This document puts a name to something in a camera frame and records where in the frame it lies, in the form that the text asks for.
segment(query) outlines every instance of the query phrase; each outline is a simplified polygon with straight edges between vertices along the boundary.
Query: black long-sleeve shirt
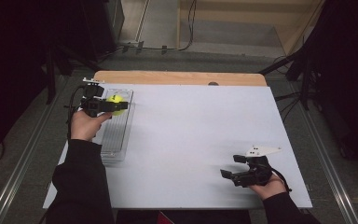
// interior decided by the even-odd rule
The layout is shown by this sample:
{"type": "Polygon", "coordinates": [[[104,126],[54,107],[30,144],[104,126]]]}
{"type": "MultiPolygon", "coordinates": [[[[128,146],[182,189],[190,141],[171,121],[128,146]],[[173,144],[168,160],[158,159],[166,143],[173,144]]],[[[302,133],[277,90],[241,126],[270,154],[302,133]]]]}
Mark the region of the black long-sleeve shirt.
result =
{"type": "MultiPolygon", "coordinates": [[[[53,175],[58,192],[47,223],[114,223],[101,146],[82,140],[69,140],[68,145],[65,162],[53,175]]],[[[319,223],[311,214],[300,213],[288,193],[274,195],[263,204],[270,224],[319,223]]]]}

